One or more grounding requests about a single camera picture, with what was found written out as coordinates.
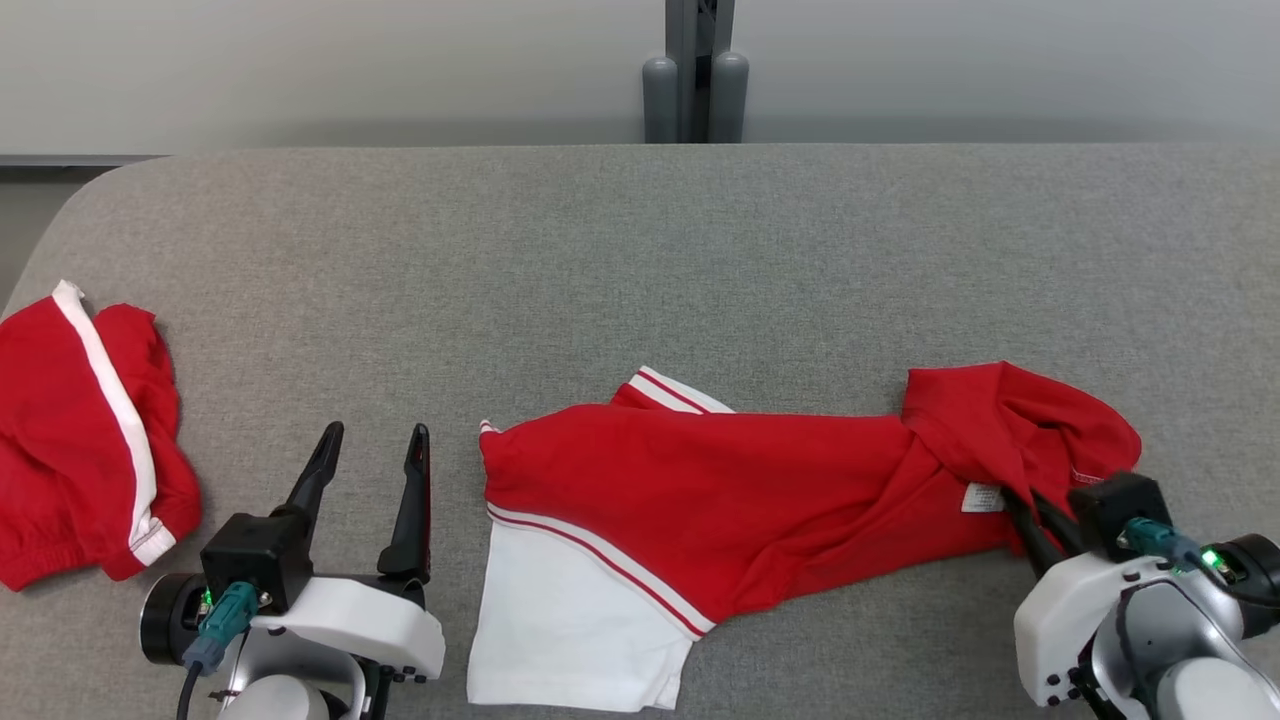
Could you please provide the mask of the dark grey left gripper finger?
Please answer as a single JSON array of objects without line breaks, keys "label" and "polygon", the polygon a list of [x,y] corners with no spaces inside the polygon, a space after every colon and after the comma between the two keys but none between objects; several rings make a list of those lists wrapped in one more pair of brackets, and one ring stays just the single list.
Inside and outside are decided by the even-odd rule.
[{"label": "dark grey left gripper finger", "polygon": [[390,543],[380,552],[378,571],[398,582],[428,584],[431,571],[430,434],[417,423],[404,456],[402,492]]},{"label": "dark grey left gripper finger", "polygon": [[342,421],[325,427],[287,500],[271,510],[271,518],[293,516],[306,523],[317,520],[324,491],[337,473],[344,432]]}]

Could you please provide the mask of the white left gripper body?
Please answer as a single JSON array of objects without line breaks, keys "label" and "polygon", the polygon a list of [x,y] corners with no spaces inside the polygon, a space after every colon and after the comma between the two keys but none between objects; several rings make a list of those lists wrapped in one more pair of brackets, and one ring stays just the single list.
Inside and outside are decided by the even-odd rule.
[{"label": "white left gripper body", "polygon": [[436,680],[444,667],[442,624],[411,600],[356,579],[314,577],[284,614],[257,615],[253,629],[284,628],[333,650]]}]

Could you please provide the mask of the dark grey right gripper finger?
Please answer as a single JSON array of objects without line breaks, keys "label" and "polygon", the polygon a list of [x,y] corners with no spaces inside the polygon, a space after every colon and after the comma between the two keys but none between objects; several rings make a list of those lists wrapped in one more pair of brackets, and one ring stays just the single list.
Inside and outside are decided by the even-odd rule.
[{"label": "dark grey right gripper finger", "polygon": [[1033,509],[1012,489],[1004,488],[1004,503],[1030,569],[1039,580],[1053,565],[1062,561],[1062,552],[1039,525]]},{"label": "dark grey right gripper finger", "polygon": [[1073,516],[1043,495],[1036,495],[1036,560],[1065,560],[1085,553]]}]

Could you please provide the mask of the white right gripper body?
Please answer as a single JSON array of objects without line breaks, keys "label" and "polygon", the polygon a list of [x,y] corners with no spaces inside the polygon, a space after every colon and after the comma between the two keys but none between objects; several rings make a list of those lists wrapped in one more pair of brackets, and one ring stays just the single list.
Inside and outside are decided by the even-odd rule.
[{"label": "white right gripper body", "polygon": [[1050,568],[1018,607],[1012,628],[1021,687],[1038,707],[1068,698],[1071,679],[1091,676],[1091,643],[1140,560],[1083,553]]}]

